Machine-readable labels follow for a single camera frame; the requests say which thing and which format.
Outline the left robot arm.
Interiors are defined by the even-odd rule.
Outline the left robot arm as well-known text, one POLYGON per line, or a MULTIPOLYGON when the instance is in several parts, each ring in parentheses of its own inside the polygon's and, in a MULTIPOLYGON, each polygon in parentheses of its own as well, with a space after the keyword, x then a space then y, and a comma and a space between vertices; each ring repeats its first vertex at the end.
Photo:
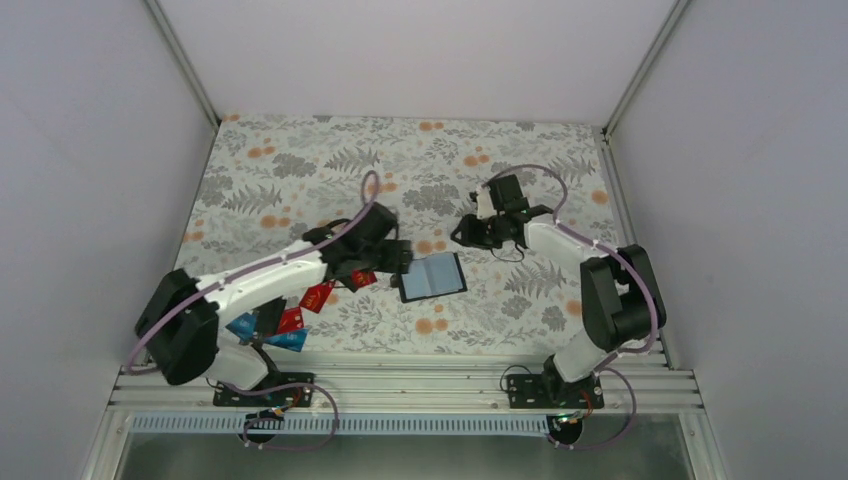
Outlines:
POLYGON ((282 250, 243 266, 191 277, 166 274, 135 325, 135 358, 147 351, 165 381, 179 386, 204 377, 228 384, 255 405, 270 402, 278 377, 270 363, 226 327, 239 316, 325 282, 355 291, 366 273, 405 274, 411 241, 387 207, 373 203, 353 219, 310 229, 282 250))

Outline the red VIP card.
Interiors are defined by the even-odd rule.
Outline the red VIP card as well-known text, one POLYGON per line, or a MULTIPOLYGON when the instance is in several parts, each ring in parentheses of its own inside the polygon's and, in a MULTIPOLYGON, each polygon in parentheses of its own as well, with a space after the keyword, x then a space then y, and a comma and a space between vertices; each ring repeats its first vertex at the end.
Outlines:
POLYGON ((372 271, 354 270, 351 274, 351 290, 357 291, 377 282, 376 274, 372 271))

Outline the black card holder wallet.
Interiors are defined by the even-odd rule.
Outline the black card holder wallet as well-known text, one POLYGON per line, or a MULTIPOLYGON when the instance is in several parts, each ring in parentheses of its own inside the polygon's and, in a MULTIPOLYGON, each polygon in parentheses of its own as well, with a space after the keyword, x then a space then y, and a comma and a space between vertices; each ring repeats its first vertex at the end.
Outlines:
POLYGON ((399 277, 402 303, 464 293, 468 291, 459 256, 442 252, 414 259, 407 273, 399 277))

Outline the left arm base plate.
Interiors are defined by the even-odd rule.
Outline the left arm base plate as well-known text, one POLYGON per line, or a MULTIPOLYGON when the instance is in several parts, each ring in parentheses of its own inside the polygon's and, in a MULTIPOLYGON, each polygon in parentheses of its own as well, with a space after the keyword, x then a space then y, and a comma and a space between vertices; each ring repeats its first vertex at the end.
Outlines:
POLYGON ((311 384, 315 380, 312 372, 279 372, 271 373, 256 387, 250 390, 250 395, 239 393, 222 383, 214 390, 212 403, 216 407, 309 407, 312 401, 311 384))

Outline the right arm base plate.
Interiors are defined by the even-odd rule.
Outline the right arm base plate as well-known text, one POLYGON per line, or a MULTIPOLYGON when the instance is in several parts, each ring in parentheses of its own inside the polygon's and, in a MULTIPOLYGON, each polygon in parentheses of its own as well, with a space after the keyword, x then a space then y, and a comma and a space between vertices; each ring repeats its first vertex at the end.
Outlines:
POLYGON ((546 381, 541 374, 509 374, 505 389, 512 409, 600 409, 605 406, 600 379, 586 377, 573 383, 546 381))

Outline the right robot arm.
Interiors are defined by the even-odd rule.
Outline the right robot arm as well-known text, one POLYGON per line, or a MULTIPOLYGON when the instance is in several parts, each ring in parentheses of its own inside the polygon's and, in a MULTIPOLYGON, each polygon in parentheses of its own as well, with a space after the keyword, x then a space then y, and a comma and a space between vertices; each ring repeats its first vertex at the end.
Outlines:
POLYGON ((469 195, 475 210, 464 215, 452 240, 464 247, 495 250, 511 242, 564 266, 579 268, 581 332, 544 363, 541 391, 555 407, 580 393, 580 382, 624 355, 647 353, 664 323, 661 295, 646 251, 614 249, 578 233, 555 207, 531 205, 514 174, 501 173, 469 195))

